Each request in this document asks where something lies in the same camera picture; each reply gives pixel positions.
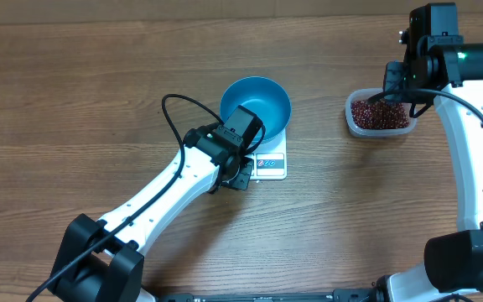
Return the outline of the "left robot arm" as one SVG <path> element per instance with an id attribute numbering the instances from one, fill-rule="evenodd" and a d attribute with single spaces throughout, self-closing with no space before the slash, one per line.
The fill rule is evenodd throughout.
<path id="1" fill-rule="evenodd" d="M 248 187 L 247 155 L 264 130 L 219 123 L 190 130 L 165 170 L 133 198 L 98 220 L 80 214 L 69 224 L 47 290 L 63 301 L 154 301 L 142 286 L 148 251 L 198 196 Z"/>

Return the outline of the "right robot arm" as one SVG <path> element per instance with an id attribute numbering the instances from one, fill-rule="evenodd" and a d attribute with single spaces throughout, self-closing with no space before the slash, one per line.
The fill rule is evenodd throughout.
<path id="1" fill-rule="evenodd" d="M 379 281 L 386 301 L 449 301 L 483 293 L 483 44 L 424 35 L 410 41 L 393 101 L 434 107 L 443 123 L 458 192 L 457 232 L 426 243 L 423 261 Z"/>

